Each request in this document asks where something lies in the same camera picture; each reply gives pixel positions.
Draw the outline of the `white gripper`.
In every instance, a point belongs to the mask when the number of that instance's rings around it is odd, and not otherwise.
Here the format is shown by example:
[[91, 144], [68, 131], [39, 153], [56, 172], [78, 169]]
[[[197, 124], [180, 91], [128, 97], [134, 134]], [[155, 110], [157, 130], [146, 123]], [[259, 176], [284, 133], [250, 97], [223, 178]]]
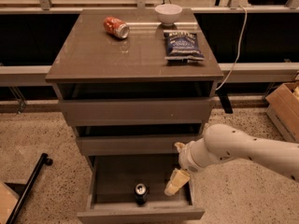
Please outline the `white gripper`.
[[187, 171], [197, 173], [206, 164], [206, 146], [203, 139], [191, 141], [188, 144], [176, 142], [175, 148], [178, 151], [178, 163], [182, 169], [175, 168], [172, 172], [164, 190], [167, 196], [175, 195], [189, 182], [191, 176]]

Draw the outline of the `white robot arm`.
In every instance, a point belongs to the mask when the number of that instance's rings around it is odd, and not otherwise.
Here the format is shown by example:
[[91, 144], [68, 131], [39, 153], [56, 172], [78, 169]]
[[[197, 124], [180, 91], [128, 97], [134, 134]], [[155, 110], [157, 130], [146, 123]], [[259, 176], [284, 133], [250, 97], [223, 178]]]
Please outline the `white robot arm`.
[[209, 126], [203, 137], [188, 144], [175, 143], [178, 163], [164, 194], [175, 195], [191, 179], [191, 173], [212, 164], [246, 159], [260, 164], [296, 182], [299, 181], [299, 145], [297, 143], [250, 136], [225, 124]]

